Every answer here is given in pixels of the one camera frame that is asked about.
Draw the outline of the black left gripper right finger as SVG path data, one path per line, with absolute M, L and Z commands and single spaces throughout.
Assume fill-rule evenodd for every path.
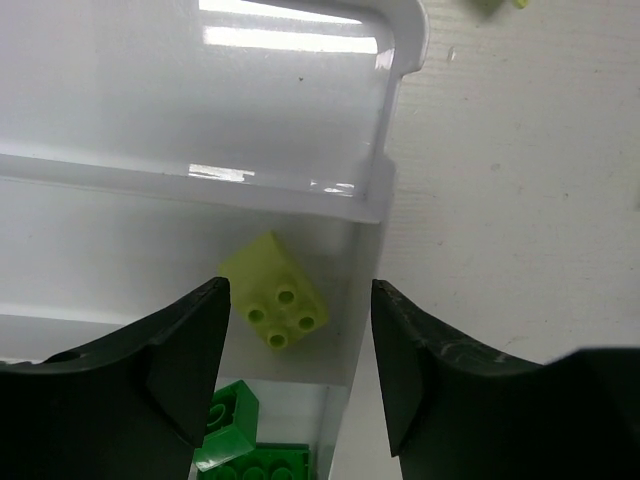
M 586 348 L 537 364 L 371 287 L 390 451 L 406 479 L 635 479 L 639 352 Z

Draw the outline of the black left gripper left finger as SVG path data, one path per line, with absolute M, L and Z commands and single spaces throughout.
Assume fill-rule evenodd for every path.
M 1 368 L 5 479 L 185 479 L 205 435 L 230 315 L 215 277 L 40 363 Z

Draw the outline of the dark green lego brick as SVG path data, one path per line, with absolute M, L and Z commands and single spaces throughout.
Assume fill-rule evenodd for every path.
M 259 443 L 251 452 L 206 472 L 197 479 L 310 480 L 316 474 L 313 455 L 306 444 Z

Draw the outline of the light green square lego brick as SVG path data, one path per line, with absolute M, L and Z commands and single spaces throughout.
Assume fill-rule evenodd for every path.
M 274 351 L 329 321 L 326 299 L 272 231 L 224 260 L 219 275 L 229 280 L 236 313 Z

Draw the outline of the light green upturned lego brick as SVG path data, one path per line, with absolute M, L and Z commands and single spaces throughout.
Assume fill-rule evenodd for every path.
M 504 0 L 466 0 L 466 3 L 480 12 L 489 13 L 500 8 Z

